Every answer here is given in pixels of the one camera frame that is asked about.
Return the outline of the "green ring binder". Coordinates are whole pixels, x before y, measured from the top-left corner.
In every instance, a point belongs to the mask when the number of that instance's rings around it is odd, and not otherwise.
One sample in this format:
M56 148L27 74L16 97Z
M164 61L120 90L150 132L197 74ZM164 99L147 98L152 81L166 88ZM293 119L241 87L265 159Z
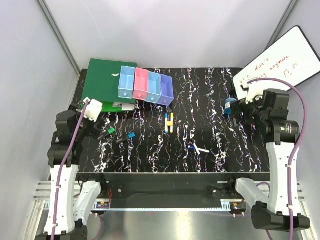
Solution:
M137 64L92 58L89 61L81 101L89 98L102 103L102 113L133 111L137 101L118 96L122 66L136 68Z

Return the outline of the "green sharpener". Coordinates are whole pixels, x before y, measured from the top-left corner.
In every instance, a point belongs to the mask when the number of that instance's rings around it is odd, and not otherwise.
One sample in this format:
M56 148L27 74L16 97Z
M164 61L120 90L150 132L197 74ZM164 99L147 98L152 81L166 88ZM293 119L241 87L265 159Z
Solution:
M115 132L116 130L112 127L110 129L108 129L108 133L111 135Z

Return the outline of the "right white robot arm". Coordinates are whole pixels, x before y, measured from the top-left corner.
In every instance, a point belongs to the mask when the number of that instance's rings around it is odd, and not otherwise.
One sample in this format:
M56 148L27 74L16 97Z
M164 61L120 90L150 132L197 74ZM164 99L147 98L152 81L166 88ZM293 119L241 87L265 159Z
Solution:
M302 215L297 189L297 153L290 159L300 137L297 122L288 120L290 95L267 89L252 103L230 100L225 106L231 114L243 115L244 122L254 124L264 137L270 165L270 190L266 196L249 178L238 178L227 185L232 198L242 196L251 207L251 220L258 230L288 232L307 230L310 219Z

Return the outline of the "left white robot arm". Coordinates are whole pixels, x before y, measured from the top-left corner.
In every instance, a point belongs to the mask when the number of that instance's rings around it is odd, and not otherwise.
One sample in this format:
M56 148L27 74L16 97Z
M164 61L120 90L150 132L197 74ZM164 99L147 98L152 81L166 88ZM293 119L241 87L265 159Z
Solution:
M65 110L57 114L56 131L48 150L50 202L47 221L37 240L86 240L87 222L97 198L108 193L103 179L87 179L75 198L75 183L85 137L102 140L108 136L98 125L99 110Z

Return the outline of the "light blue bin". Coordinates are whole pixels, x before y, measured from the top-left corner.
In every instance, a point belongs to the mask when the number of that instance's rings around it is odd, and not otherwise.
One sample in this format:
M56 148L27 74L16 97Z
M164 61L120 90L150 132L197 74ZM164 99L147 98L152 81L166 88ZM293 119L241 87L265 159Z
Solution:
M135 67L121 67L118 85L119 98L131 99L133 97L135 70Z

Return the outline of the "pink bin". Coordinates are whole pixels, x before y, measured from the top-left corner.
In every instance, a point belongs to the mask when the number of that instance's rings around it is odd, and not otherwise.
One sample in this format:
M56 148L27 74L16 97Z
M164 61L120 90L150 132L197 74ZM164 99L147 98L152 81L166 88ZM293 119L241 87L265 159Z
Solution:
M135 69L134 87L132 97L144 101L149 90L149 71L143 68Z

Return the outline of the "teal blue bin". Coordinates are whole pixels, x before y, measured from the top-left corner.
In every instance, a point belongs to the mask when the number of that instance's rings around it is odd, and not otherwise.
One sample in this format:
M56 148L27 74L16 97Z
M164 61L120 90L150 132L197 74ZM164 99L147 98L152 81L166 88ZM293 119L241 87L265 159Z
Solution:
M157 104L161 98L161 75L155 72L148 73L148 93L145 101Z

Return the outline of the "purple bin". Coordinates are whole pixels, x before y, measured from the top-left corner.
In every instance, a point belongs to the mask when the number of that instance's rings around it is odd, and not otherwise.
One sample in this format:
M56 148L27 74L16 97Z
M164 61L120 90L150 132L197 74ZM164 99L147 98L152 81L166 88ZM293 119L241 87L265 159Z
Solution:
M171 76L161 74L161 96L159 105L169 106L174 100L173 80Z

